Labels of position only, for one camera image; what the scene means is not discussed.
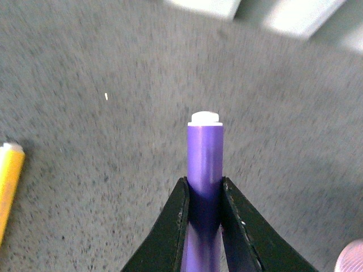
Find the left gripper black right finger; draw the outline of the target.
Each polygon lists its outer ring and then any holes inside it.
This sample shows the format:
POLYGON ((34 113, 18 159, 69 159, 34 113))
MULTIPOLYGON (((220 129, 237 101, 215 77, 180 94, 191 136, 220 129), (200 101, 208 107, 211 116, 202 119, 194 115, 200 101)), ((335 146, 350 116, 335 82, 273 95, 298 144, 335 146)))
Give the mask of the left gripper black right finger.
POLYGON ((317 271, 228 177, 222 180, 221 227, 229 271, 317 271))

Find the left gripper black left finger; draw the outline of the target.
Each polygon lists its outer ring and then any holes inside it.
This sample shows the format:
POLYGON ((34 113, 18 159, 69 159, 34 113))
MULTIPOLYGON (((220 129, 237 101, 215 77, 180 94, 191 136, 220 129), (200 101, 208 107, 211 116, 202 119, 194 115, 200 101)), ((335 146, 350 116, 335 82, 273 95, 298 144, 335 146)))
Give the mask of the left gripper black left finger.
POLYGON ((149 234, 122 271, 186 271, 189 187, 178 179, 149 234))

